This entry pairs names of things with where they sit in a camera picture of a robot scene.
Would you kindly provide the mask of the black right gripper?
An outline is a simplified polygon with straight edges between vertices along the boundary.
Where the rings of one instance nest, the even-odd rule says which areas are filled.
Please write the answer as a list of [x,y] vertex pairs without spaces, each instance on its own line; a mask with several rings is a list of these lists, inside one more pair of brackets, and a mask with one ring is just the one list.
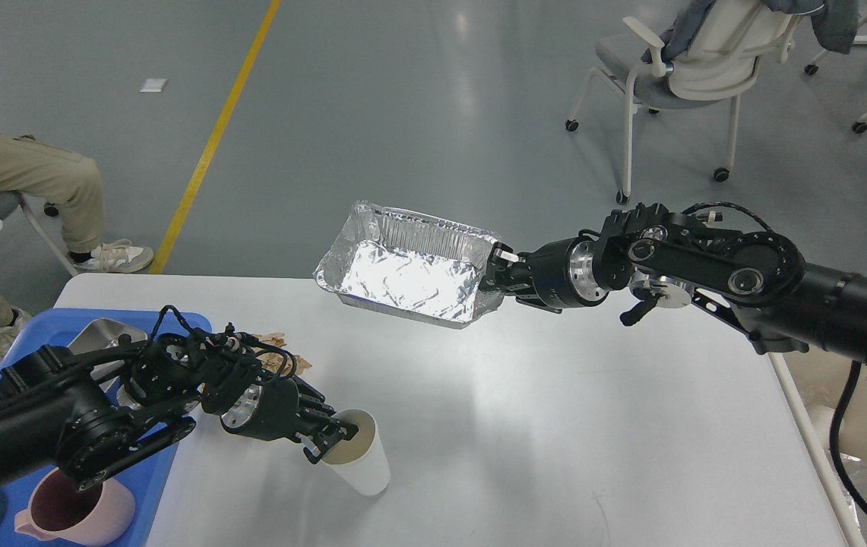
[[489,276],[479,283],[488,295],[516,298],[521,304],[561,312],[589,308],[606,301],[608,290],[594,278],[594,239],[563,239],[528,254],[495,243],[488,259]]

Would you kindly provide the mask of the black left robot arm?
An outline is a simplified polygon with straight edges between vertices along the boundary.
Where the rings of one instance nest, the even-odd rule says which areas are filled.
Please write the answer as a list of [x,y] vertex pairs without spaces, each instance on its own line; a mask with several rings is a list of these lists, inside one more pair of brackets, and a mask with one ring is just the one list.
[[296,356],[228,324],[73,353],[44,345],[0,372],[0,487],[45,465],[80,492],[102,485],[188,436],[193,409],[225,432],[302,444],[318,463],[358,426],[340,419],[298,374]]

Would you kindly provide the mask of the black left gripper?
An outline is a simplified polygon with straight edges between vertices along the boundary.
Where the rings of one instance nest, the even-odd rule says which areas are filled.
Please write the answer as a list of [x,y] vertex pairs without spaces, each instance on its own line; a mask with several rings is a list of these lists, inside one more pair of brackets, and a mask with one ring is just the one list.
[[[304,396],[304,420],[300,418],[300,397]],[[225,432],[274,441],[300,440],[309,463],[318,463],[340,441],[351,440],[359,426],[337,416],[337,411],[316,397],[312,386],[301,378],[287,378],[261,387],[250,385],[223,415]]]

